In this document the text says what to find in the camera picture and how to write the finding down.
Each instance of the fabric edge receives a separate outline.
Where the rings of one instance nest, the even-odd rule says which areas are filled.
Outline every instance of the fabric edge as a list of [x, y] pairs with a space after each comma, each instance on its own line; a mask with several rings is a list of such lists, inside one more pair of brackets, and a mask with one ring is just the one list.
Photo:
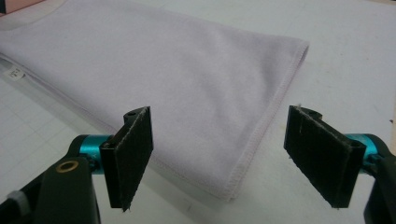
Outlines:
[[8, 58], [8, 56], [4, 55], [1, 52], [0, 52], [0, 58], [17, 65], [19, 68], [21, 68], [25, 72], [26, 78], [29, 81], [31, 81], [32, 83], [36, 84], [38, 86], [38, 88], [40, 88], [41, 90], [45, 91], [46, 93], [48, 93], [50, 95], [55, 95], [56, 99], [61, 100], [61, 101], [63, 101], [63, 103], [72, 106], [79, 113], [81, 113], [82, 116], [84, 116], [88, 119], [92, 119], [99, 126], [101, 126], [104, 130], [109, 131], [110, 133], [115, 133], [117, 131], [117, 129], [115, 127], [112, 127], [111, 125], [108, 125], [108, 124], [102, 122], [101, 120], [97, 119], [92, 113], [88, 112], [88, 110], [86, 110], [84, 107], [75, 103], [72, 99], [67, 97], [64, 93], [51, 87], [51, 85], [48, 84], [47, 82], [41, 80], [37, 75], [35, 75], [35, 73], [30, 71], [28, 68], [26, 68], [22, 64], [16, 63], [15, 60]]
[[257, 127], [255, 128], [253, 134], [250, 136], [247, 147], [244, 150], [242, 157], [239, 159], [238, 163], [234, 167], [228, 184], [224, 188], [224, 193], [220, 196], [220, 198], [225, 199], [227, 202], [231, 199], [234, 199], [238, 196], [239, 190], [241, 188], [242, 180], [248, 171], [248, 167], [251, 164], [254, 154], [262, 142], [262, 139], [272, 123], [274, 116], [278, 109], [280, 108], [281, 102], [286, 95], [286, 92], [292, 82], [293, 78], [297, 74], [300, 66], [304, 62], [306, 53], [309, 50], [309, 43], [307, 41], [301, 41], [300, 46], [295, 51], [292, 56], [293, 61], [290, 63], [290, 67], [288, 69], [287, 74], [283, 78], [279, 89], [277, 90], [274, 100], [268, 106], [268, 110], [265, 114], [262, 115]]

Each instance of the white table surface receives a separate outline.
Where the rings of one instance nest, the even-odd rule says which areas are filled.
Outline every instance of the white table surface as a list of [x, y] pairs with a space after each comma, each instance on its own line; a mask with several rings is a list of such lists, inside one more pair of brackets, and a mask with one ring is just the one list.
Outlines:
[[[0, 29], [36, 20], [62, 1], [47, 0], [6, 15], [0, 18]], [[362, 214], [373, 178], [360, 175], [349, 208], [333, 209], [294, 165], [283, 149], [283, 140], [288, 107], [301, 104], [322, 113], [323, 120], [342, 133], [373, 133], [390, 144], [389, 120], [396, 93], [395, 4], [383, 0], [135, 1], [244, 30], [299, 37], [310, 41], [310, 50], [262, 139], [237, 199], [219, 201], [150, 164], [131, 211], [125, 214], [109, 208], [104, 178], [93, 178], [103, 223], [364, 223]], [[24, 80], [10, 82], [2, 77], [0, 81], [3, 91], [21, 92], [33, 104], [45, 101], [29, 96], [35, 87], [28, 88], [30, 84]], [[0, 106], [8, 105], [5, 98], [0, 95]], [[59, 106], [40, 106], [50, 113], [59, 112], [53, 109]], [[87, 128], [75, 133], [87, 130], [95, 132]], [[0, 134], [3, 160], [8, 150], [5, 145]], [[33, 175], [13, 178], [2, 188], [10, 174], [0, 172], [2, 197], [6, 189], [20, 187]]]

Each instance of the clamp jaw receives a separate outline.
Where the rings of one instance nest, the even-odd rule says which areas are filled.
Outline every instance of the clamp jaw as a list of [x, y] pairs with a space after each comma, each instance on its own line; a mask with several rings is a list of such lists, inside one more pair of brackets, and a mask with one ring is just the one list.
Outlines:
[[115, 135], [80, 135], [66, 155], [0, 204], [0, 223], [100, 223], [92, 174], [105, 174], [112, 208], [131, 206], [153, 149], [149, 107]]
[[335, 208], [346, 208], [360, 172], [375, 185], [364, 211], [367, 224], [396, 223], [396, 157], [373, 134], [341, 134], [314, 110], [290, 106], [284, 148]]

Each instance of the folded white towel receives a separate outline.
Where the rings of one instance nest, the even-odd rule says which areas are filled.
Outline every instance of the folded white towel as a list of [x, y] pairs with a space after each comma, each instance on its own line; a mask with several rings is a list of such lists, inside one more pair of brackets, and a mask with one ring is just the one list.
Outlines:
[[127, 0], [68, 0], [0, 32], [1, 57], [115, 132], [150, 105], [152, 159], [229, 200], [304, 60], [307, 42]]

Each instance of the white cutting mat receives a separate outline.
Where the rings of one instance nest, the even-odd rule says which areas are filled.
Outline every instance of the white cutting mat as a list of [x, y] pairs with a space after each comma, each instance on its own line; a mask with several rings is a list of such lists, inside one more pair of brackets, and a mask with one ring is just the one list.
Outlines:
[[0, 201], [64, 156], [82, 133], [99, 131], [24, 78], [1, 76]]

